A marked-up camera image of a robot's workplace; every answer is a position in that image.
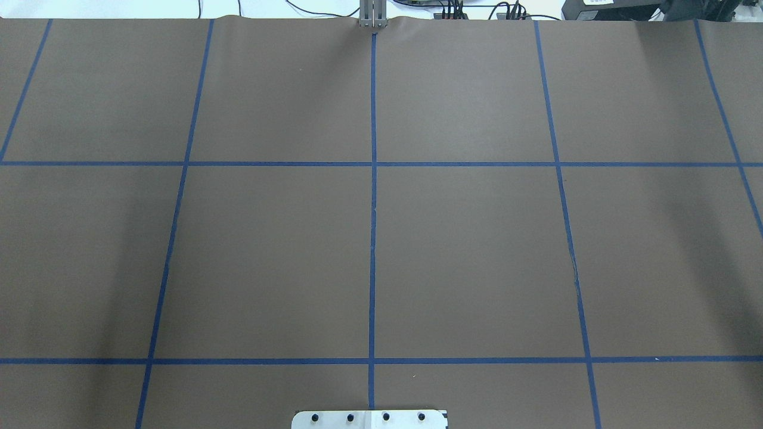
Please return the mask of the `power strip with plugs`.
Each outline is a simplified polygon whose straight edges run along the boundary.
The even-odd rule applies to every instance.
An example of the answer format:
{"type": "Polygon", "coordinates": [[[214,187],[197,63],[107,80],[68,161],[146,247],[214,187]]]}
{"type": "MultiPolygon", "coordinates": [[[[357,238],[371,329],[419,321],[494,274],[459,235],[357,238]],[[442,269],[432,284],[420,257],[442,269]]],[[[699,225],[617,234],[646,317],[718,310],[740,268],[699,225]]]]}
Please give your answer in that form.
{"type": "Polygon", "coordinates": [[[465,1],[447,0],[439,1],[439,3],[441,4],[441,11],[433,15],[435,20],[463,21],[468,19],[465,12],[465,1]]]}

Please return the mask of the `black device top right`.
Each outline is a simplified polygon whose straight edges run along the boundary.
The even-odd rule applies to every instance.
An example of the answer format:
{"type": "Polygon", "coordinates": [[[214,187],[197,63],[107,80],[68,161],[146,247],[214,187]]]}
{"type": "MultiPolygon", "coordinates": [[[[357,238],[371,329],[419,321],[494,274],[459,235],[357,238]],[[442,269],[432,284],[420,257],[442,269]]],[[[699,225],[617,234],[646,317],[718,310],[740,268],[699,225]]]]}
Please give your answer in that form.
{"type": "Polygon", "coordinates": [[[566,21],[760,23],[761,1],[564,1],[566,21]]]}

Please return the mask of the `white metal mount base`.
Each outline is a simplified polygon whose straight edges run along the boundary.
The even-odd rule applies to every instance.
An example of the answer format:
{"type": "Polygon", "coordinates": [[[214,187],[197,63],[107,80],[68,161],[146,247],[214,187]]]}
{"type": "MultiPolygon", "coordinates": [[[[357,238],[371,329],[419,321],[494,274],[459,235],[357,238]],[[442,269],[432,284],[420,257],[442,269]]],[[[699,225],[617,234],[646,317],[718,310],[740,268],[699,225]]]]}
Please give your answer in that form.
{"type": "Polygon", "coordinates": [[[446,411],[436,409],[304,411],[291,428],[448,428],[446,411]]]}

